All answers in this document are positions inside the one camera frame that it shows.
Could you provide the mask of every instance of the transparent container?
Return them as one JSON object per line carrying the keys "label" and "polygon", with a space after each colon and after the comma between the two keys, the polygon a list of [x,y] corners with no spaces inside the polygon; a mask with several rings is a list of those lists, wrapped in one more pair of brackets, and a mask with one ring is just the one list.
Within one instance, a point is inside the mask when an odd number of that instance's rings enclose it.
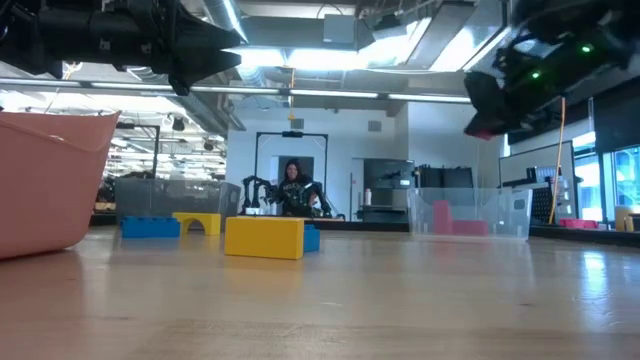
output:
{"label": "transparent container", "polygon": [[240,187],[202,180],[116,179],[116,214],[171,217],[174,212],[238,215]]}
{"label": "transparent container", "polygon": [[408,190],[413,234],[526,240],[531,189]]}

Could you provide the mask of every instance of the blue block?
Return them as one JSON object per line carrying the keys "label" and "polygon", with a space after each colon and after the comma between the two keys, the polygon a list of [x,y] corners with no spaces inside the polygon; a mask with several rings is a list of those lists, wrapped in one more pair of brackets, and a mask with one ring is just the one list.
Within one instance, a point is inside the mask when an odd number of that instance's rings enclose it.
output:
{"label": "blue block", "polygon": [[313,225],[304,226],[304,252],[320,250],[320,231]]}
{"label": "blue block", "polygon": [[168,217],[127,216],[120,222],[122,238],[180,238],[180,222]]}

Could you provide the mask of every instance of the pink bin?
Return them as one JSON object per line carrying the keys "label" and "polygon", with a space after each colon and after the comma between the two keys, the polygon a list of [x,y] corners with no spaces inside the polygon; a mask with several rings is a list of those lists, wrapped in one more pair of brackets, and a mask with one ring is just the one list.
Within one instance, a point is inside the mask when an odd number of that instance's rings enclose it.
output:
{"label": "pink bin", "polygon": [[84,238],[119,115],[0,112],[0,259]]}

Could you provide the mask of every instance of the woman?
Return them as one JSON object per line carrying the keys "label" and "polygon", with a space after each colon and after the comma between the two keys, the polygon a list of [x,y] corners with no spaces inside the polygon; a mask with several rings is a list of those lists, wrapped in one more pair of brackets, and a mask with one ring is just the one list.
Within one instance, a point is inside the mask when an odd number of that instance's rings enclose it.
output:
{"label": "woman", "polygon": [[316,194],[311,192],[309,199],[303,199],[305,186],[311,184],[313,179],[305,175],[300,167],[298,159],[287,161],[284,167],[284,180],[280,183],[278,194],[282,200],[282,214],[284,216],[309,217],[312,215]]}

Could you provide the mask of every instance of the dark hair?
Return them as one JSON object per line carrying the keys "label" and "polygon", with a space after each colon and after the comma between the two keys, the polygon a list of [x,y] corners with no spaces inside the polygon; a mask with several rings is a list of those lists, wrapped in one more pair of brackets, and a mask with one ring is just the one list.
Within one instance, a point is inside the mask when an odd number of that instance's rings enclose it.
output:
{"label": "dark hair", "polygon": [[302,176],[302,167],[300,166],[300,160],[298,160],[298,158],[293,158],[293,159],[290,159],[289,161],[287,161],[287,164],[284,166],[284,180],[285,181],[289,181],[289,175],[287,175],[287,169],[291,165],[295,166],[296,169],[298,170],[298,175],[296,176],[295,179],[293,179],[293,181],[296,181],[296,180],[300,179],[300,177]]}

